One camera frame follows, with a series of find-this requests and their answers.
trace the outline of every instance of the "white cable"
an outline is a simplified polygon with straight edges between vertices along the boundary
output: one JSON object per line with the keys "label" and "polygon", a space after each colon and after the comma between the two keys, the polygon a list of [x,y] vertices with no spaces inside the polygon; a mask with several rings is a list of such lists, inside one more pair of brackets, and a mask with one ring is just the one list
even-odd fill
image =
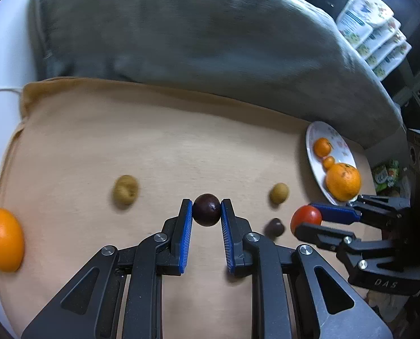
{"label": "white cable", "polygon": [[0,92],[15,92],[17,94],[21,94],[23,88],[21,87],[0,87]]}

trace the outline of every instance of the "white plate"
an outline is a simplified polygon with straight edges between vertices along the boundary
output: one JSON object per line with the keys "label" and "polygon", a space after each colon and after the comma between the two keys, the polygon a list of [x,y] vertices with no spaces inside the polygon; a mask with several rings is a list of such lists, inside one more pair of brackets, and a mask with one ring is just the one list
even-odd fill
{"label": "white plate", "polygon": [[[323,168],[322,160],[320,157],[317,157],[313,152],[313,144],[319,138],[326,138],[329,140],[329,142],[333,146],[333,150],[331,150],[331,153],[329,153],[329,155],[334,157],[336,163],[347,163],[349,165],[352,165],[353,167],[356,167],[353,155],[351,154],[350,148],[348,147],[342,136],[340,136],[339,133],[327,123],[322,121],[316,121],[311,123],[307,128],[306,150],[307,156],[309,158],[310,167],[312,168],[315,180],[317,181],[323,194],[326,196],[326,198],[331,204],[345,206],[347,204],[347,201],[338,201],[326,189],[324,182],[326,172]],[[354,201],[356,200],[356,198],[357,196],[355,196],[349,201]]]}

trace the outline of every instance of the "stacked packages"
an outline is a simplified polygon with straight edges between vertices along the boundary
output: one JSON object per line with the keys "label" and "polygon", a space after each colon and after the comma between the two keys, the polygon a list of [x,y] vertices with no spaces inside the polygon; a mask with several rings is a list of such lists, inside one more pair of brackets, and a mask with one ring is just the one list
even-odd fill
{"label": "stacked packages", "polygon": [[388,76],[411,49],[394,12],[381,0],[348,0],[336,24],[380,80]]}

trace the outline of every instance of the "small dark fruit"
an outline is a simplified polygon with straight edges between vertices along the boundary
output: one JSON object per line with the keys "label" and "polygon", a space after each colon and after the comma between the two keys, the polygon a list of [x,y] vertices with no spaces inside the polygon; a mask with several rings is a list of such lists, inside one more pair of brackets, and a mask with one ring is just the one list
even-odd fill
{"label": "small dark fruit", "polygon": [[194,200],[193,219],[204,227],[210,227],[221,219],[221,203],[215,195],[202,194]]}
{"label": "small dark fruit", "polygon": [[274,239],[281,236],[285,232],[285,226],[282,224],[279,218],[273,218],[265,226],[264,232],[269,239]]}

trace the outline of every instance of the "beige cloth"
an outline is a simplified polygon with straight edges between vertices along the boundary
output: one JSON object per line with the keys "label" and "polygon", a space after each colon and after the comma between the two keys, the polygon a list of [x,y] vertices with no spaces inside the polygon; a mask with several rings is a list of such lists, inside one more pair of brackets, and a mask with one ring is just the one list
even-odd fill
{"label": "beige cloth", "polygon": [[[126,248],[160,231],[182,198],[230,198],[259,232],[273,217],[288,226],[298,207],[324,201],[304,146],[308,122],[272,110],[198,92],[54,79],[27,85],[21,111],[0,179],[0,207],[18,216],[26,239],[19,271],[0,273],[1,301],[18,334],[102,246]],[[373,193],[361,147],[348,144],[362,192]],[[140,193],[121,211],[110,195],[126,173]],[[277,182],[289,185],[290,197],[274,209],[268,192]],[[379,237],[363,225],[350,229]],[[287,229],[277,244],[299,241]],[[333,253],[320,253],[346,277]],[[250,279],[233,281],[225,271],[220,224],[194,223],[185,274],[163,281],[165,339],[250,337]]]}

